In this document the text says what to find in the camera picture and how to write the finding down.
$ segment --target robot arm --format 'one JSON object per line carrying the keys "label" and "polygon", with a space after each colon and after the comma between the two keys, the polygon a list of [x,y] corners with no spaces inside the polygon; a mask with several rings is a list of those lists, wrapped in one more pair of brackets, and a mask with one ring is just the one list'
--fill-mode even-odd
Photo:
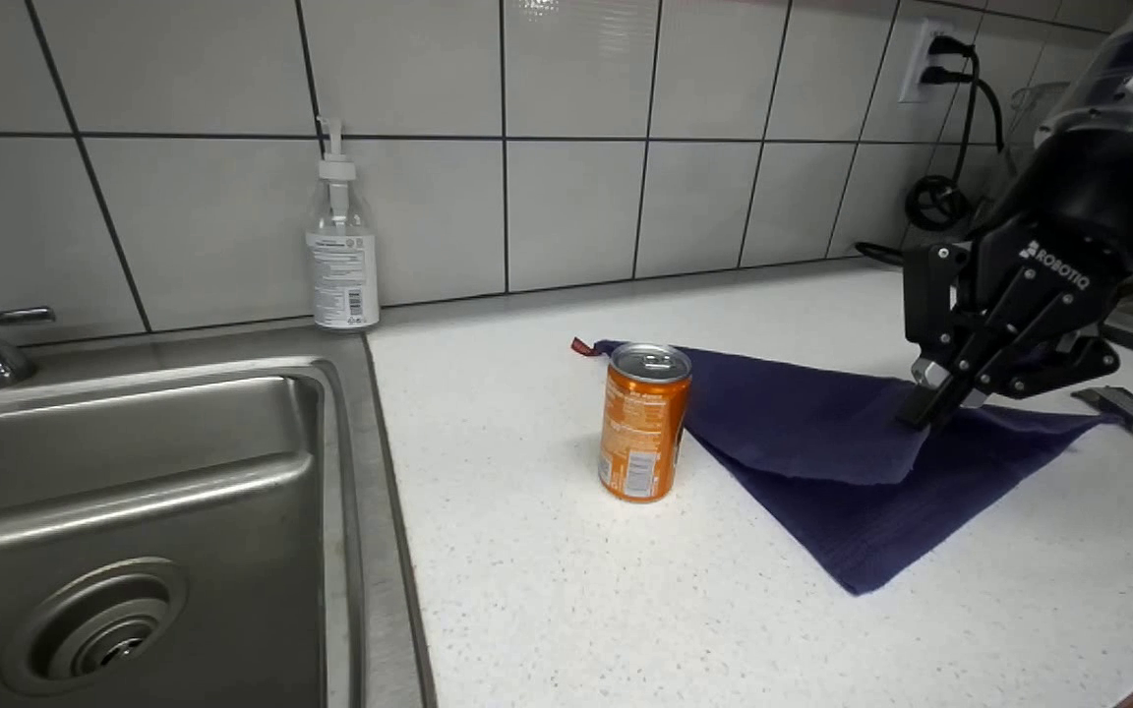
{"label": "robot arm", "polygon": [[1100,320],[1133,282],[1133,26],[1071,89],[1045,141],[966,238],[906,258],[923,383],[906,419],[976,395],[1030,397],[1118,370]]}

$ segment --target sink drain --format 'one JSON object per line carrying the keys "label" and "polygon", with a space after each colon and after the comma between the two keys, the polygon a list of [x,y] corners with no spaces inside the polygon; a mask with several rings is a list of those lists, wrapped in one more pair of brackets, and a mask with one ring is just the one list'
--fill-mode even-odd
{"label": "sink drain", "polygon": [[169,557],[124,557],[57,585],[15,632],[9,684],[53,692],[144,654],[182,608]]}

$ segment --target orange can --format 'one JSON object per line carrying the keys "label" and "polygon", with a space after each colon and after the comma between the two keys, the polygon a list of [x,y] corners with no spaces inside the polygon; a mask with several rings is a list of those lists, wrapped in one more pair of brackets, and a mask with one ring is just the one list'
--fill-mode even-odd
{"label": "orange can", "polygon": [[674,347],[616,347],[604,370],[603,485],[629,502],[674,493],[691,370]]}

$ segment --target wall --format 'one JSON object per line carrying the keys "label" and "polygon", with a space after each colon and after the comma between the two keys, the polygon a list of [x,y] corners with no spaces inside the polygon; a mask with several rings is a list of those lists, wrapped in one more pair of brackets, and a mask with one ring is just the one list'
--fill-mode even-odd
{"label": "wall", "polygon": [[49,303],[40,337],[302,315],[313,110],[390,303],[906,238],[965,110],[896,103],[923,17],[1011,96],[1123,0],[0,0],[0,308]]}

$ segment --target cable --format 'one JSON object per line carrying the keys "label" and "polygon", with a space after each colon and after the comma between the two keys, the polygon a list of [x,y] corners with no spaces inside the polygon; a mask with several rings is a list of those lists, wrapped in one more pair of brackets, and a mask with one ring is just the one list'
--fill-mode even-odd
{"label": "cable", "polygon": [[984,96],[990,103],[990,122],[994,122],[994,152],[1007,159],[1004,147],[1004,105],[1000,96],[990,89],[986,80],[980,80],[980,55],[971,44],[935,35],[927,44],[927,55],[959,55],[966,59],[966,72],[948,72],[948,65],[923,65],[919,81],[965,81],[966,85],[966,105],[965,105],[965,130],[959,130],[959,147],[955,147],[955,165],[953,178],[919,178],[907,195],[906,195],[906,211],[916,228],[923,233],[953,233],[959,220],[971,218],[971,195],[959,190],[965,178],[965,161],[966,161],[966,141],[971,141],[971,118],[976,118],[976,96]]}
{"label": "cable", "polygon": [[872,238],[858,238],[852,252],[875,263],[896,263],[896,267],[907,258],[906,246],[872,242]]}

